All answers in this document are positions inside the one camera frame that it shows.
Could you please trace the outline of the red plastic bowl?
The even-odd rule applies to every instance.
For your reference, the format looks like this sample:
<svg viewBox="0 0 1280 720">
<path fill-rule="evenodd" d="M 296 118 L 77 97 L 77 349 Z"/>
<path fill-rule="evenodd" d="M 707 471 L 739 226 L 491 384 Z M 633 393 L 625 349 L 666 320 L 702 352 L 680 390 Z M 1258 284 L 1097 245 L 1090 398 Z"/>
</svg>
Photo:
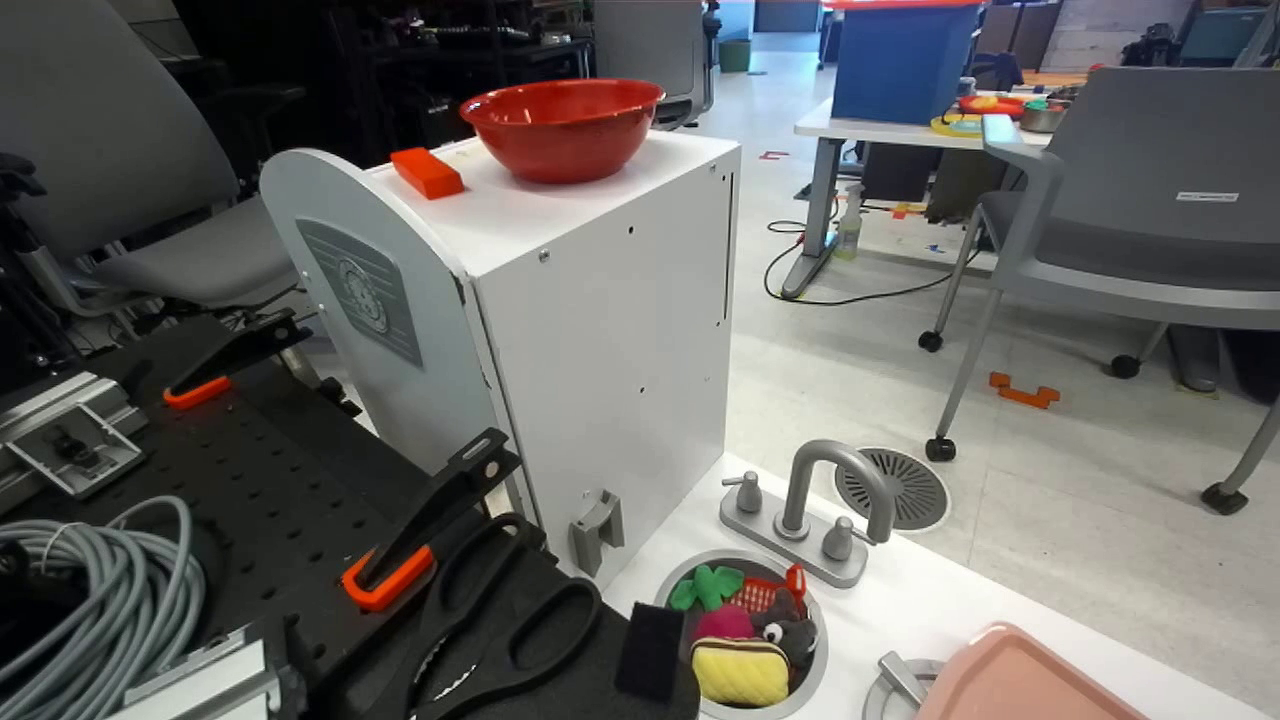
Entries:
<svg viewBox="0 0 1280 720">
<path fill-rule="evenodd" d="M 527 82 L 463 102 L 461 122 L 515 181 L 582 186 L 637 156 L 658 102 L 628 76 Z"/>
</svg>

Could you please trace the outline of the white toy kitchen cabinet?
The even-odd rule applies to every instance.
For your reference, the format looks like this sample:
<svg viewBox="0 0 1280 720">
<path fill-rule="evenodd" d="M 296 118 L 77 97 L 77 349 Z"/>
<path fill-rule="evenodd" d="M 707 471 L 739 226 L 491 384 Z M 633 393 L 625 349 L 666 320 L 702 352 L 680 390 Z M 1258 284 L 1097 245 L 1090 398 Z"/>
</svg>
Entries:
<svg viewBox="0 0 1280 720">
<path fill-rule="evenodd" d="M 611 580 L 724 459 L 739 147 L 651 132 L 587 186 L 522 186 L 475 141 L 426 202 L 287 147 L 259 197 L 372 429 L 435 471 L 497 429 L 513 507 Z"/>
</svg>

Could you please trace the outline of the grey toy faucet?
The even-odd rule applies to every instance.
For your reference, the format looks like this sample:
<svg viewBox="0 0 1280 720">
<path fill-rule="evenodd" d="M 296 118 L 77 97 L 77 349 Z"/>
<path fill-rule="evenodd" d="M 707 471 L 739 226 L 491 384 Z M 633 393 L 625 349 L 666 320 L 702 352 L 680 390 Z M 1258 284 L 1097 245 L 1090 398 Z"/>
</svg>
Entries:
<svg viewBox="0 0 1280 720">
<path fill-rule="evenodd" d="M 824 507 L 814 471 L 826 469 L 841 493 L 860 493 L 868 516 Z M 841 439 L 807 439 L 794 449 L 780 493 L 760 471 L 739 471 L 724 484 L 721 521 L 801 566 L 813 580 L 854 588 L 874 544 L 891 536 L 895 488 L 874 459 Z"/>
</svg>

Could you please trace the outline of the orange rectangular block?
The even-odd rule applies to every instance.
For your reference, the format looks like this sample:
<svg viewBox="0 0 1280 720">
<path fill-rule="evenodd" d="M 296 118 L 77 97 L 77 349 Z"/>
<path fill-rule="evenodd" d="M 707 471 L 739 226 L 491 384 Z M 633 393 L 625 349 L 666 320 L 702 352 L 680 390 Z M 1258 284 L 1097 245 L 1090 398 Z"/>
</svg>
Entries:
<svg viewBox="0 0 1280 720">
<path fill-rule="evenodd" d="M 425 202 L 444 202 L 463 188 L 463 178 L 431 156 L 426 147 L 398 147 L 390 156 L 390 170 L 398 173 L 402 186 L 412 186 Z"/>
</svg>

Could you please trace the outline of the toy sink with plush food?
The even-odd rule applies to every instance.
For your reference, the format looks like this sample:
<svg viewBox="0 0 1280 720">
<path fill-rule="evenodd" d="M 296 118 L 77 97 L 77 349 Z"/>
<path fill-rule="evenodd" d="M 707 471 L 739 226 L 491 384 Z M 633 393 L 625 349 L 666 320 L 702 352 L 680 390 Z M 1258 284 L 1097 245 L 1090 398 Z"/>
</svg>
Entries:
<svg viewBox="0 0 1280 720">
<path fill-rule="evenodd" d="M 684 617 L 702 720 L 794 720 L 814 697 L 826 629 L 794 559 L 702 551 L 658 580 L 657 605 Z"/>
</svg>

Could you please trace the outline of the black orange bar clamp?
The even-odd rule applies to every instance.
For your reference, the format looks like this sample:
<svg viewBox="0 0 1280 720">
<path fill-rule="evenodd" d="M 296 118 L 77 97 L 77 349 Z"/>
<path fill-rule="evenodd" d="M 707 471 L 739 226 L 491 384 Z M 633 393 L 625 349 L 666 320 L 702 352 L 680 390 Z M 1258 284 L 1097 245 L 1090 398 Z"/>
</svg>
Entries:
<svg viewBox="0 0 1280 720">
<path fill-rule="evenodd" d="M 415 583 L 425 583 L 440 556 L 444 536 L 484 511 L 484 498 L 521 469 L 500 429 L 484 429 L 435 471 L 426 498 L 338 572 L 343 597 L 358 614 L 395 608 Z"/>
</svg>

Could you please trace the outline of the round floor drain cover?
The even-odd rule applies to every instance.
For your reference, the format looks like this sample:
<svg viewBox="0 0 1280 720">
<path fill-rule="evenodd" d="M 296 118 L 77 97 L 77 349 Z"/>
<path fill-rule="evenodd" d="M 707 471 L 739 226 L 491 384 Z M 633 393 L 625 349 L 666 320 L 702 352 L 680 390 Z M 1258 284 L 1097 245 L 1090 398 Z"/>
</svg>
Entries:
<svg viewBox="0 0 1280 720">
<path fill-rule="evenodd" d="M 946 484 L 926 463 L 891 449 L 868 449 L 868 459 L 887 481 L 898 532 L 922 532 L 946 516 L 953 507 Z M 841 471 L 836 493 L 854 516 L 871 516 L 871 498 L 854 477 Z"/>
</svg>

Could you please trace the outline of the black perforated breadboard table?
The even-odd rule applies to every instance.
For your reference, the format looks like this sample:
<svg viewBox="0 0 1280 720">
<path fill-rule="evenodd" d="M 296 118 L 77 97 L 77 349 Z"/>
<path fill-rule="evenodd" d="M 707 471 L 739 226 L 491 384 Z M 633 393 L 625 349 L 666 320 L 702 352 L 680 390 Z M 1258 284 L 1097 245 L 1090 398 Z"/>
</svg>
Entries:
<svg viewBox="0 0 1280 720">
<path fill-rule="evenodd" d="M 402 682 L 440 566 L 488 523 L 444 536 L 435 572 L 389 614 L 358 614 L 338 572 L 426 498 L 426 471 L 272 362 L 202 408 L 158 393 L 230 334 L 196 320 L 22 390 L 4 408 L 0 720 L 109 720 L 240 625 L 305 704 L 335 712 L 364 664 L 358 720 L 402 720 Z"/>
</svg>

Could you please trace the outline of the blue storage bin orange lid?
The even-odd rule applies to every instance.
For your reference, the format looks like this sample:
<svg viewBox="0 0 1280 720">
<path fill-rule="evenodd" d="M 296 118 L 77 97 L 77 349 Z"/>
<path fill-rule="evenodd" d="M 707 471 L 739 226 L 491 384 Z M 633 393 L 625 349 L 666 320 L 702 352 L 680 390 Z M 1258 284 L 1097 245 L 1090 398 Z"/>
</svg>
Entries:
<svg viewBox="0 0 1280 720">
<path fill-rule="evenodd" d="M 836 122 L 926 124 L 946 112 L 981 0 L 836 0 Z"/>
</svg>

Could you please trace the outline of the pink plastic tray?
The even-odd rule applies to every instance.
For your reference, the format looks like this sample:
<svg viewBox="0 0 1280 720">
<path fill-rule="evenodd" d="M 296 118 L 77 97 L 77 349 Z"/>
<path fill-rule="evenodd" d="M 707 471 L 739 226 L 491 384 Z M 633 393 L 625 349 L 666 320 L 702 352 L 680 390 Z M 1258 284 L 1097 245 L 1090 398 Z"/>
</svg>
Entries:
<svg viewBox="0 0 1280 720">
<path fill-rule="evenodd" d="M 1145 720 L 1145 712 L 1025 629 L 993 625 L 944 664 L 914 720 Z"/>
</svg>

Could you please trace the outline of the grey office chair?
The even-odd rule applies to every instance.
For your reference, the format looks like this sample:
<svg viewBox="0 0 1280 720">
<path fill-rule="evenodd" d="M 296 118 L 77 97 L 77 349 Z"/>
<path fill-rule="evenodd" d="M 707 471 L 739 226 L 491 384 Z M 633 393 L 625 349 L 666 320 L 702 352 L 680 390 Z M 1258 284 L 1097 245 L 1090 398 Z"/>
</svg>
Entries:
<svg viewBox="0 0 1280 720">
<path fill-rule="evenodd" d="M 995 264 L 926 459 L 955 456 L 953 423 L 1015 296 L 1154 330 L 1280 330 L 1274 68 L 1097 68 L 1045 146 L 985 118 L 981 151 L 1012 163 L 1025 188 L 993 193 L 959 245 L 966 257 L 993 234 Z M 962 257 L 920 338 L 926 352 L 944 343 Z"/>
</svg>

